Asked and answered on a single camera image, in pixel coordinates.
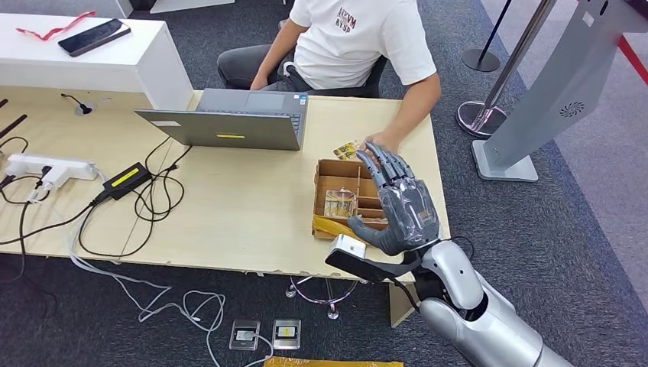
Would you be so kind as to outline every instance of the white cabinet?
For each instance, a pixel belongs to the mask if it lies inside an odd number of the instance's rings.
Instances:
[[[122,20],[130,34],[78,57],[57,42],[110,19],[83,19],[48,41],[15,30],[46,34],[73,19],[0,13],[0,85],[144,93],[155,109],[187,107],[193,88],[163,21]]]

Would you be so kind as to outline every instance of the robot finger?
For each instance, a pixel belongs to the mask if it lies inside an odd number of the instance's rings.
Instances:
[[[367,170],[369,170],[369,174],[371,175],[371,179],[374,181],[376,188],[380,189],[387,186],[387,181],[384,179],[381,169],[374,163],[374,160],[369,157],[369,154],[358,150],[355,151],[355,156],[358,157],[365,166],[367,166]]]
[[[387,182],[390,185],[393,185],[394,180],[397,179],[397,175],[396,171],[394,170],[394,166],[391,165],[390,159],[388,157],[389,153],[387,153],[383,148],[372,143],[371,141],[367,141],[366,144],[369,151],[371,151],[371,153],[373,153],[376,158],[378,158],[378,162],[381,164]]]
[[[396,158],[396,161],[401,166],[401,168],[403,168],[403,171],[405,171],[405,175],[408,176],[409,178],[415,178],[414,172],[412,172],[412,168],[410,167],[409,164],[407,164],[407,162],[403,159],[403,157],[401,157],[398,154],[393,154],[393,156],[394,158]]]
[[[391,163],[391,166],[394,168],[394,171],[396,172],[396,176],[398,178],[404,178],[406,174],[403,166],[397,159],[398,154],[391,153],[390,151],[387,151],[386,153],[387,153],[387,157],[389,158],[389,162]]]

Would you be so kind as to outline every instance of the plug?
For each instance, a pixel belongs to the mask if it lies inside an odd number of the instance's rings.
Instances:
[[[81,112],[81,115],[87,115],[90,112],[92,112],[92,109],[90,107],[86,106],[84,103],[79,102],[79,100],[76,99],[75,96],[61,93],[61,97],[73,99],[74,102],[76,102],[76,104],[79,105],[79,109],[77,109],[77,113]]]

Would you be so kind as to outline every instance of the power strip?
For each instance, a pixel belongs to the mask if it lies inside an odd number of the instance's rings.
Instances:
[[[43,182],[50,183],[52,187],[56,188],[63,186],[69,178],[94,180],[98,174],[91,161],[80,159],[12,154],[8,162],[13,169],[29,174],[41,174],[44,167],[50,167],[50,171],[43,177]]]

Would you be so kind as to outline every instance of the yellow sticker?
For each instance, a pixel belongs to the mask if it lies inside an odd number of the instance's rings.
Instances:
[[[295,337],[295,328],[294,327],[280,327],[279,328],[279,336],[283,337]]]
[[[224,134],[216,134],[217,138],[225,138],[225,139],[245,139],[244,135],[224,135]]]
[[[122,176],[119,180],[116,180],[115,182],[113,182],[111,186],[112,186],[112,187],[117,187],[117,186],[119,186],[121,183],[123,183],[123,182],[126,181],[127,179],[133,177],[133,175],[136,174],[136,173],[139,172],[139,171],[140,171],[139,168],[133,168],[132,171],[130,171],[130,172],[128,172],[127,174],[125,174],[124,176]]]

